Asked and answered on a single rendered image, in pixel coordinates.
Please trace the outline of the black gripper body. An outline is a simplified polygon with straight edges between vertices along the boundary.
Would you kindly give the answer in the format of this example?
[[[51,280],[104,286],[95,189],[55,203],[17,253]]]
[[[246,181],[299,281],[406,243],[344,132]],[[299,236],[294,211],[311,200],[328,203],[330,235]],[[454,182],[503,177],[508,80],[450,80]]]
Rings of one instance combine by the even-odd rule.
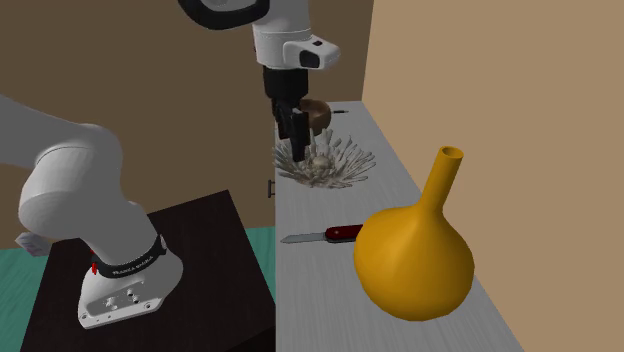
[[[298,107],[308,94],[307,69],[271,69],[263,67],[265,94],[275,102],[285,102],[291,107]]]

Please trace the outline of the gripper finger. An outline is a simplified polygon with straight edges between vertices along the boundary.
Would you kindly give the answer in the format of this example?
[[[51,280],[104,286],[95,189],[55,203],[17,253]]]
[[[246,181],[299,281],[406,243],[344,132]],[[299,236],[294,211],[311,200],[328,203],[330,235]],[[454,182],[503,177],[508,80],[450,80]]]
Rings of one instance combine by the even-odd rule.
[[[305,159],[305,148],[309,145],[309,117],[308,113],[294,109],[291,115],[291,149],[294,162]]]
[[[278,137],[280,140],[289,139],[288,132],[289,122],[292,115],[292,107],[288,102],[281,99],[272,99],[272,114],[278,128]]]

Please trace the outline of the brown bowl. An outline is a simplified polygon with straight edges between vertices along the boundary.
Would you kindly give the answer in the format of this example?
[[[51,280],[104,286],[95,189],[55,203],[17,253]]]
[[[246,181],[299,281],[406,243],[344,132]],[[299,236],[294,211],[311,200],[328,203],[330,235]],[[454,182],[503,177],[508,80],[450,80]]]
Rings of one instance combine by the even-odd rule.
[[[308,114],[309,128],[314,136],[318,136],[331,122],[332,110],[330,106],[321,100],[302,99],[300,110]]]

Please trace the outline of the white spiky coral ornament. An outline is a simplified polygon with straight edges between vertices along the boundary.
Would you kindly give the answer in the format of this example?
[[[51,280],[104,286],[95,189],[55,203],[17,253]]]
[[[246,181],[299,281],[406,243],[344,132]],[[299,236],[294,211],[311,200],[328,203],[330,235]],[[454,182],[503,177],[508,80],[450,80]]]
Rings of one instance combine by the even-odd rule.
[[[279,176],[309,188],[343,189],[368,179],[367,172],[376,166],[375,155],[364,151],[352,137],[333,138],[332,129],[311,135],[304,149],[304,160],[295,162],[289,141],[277,141],[273,147],[273,165]]]

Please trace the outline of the red pocket knife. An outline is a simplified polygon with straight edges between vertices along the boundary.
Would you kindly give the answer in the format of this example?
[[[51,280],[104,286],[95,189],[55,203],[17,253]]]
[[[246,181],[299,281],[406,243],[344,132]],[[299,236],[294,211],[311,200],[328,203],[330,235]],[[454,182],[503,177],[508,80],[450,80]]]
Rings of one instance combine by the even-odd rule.
[[[286,244],[324,241],[328,243],[354,242],[363,225],[344,225],[327,228],[324,232],[288,235],[281,242]]]

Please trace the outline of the dark robot stand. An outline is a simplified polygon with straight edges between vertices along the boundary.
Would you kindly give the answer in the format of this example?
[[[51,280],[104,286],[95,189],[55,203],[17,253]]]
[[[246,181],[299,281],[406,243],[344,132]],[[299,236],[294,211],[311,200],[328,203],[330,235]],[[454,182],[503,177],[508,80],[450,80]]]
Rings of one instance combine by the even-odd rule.
[[[275,352],[275,303],[228,191],[152,212],[184,265],[154,313],[84,329],[77,305],[91,253],[52,245],[20,352]]]

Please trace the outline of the yellow round long-necked vase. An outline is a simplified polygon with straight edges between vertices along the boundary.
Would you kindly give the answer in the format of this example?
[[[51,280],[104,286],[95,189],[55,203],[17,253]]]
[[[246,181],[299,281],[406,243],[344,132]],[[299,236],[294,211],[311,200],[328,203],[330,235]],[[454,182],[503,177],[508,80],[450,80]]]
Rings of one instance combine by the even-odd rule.
[[[419,200],[371,215],[354,246],[364,292],[388,314],[426,321],[458,308],[471,290],[475,263],[443,214],[464,153],[439,149]]]

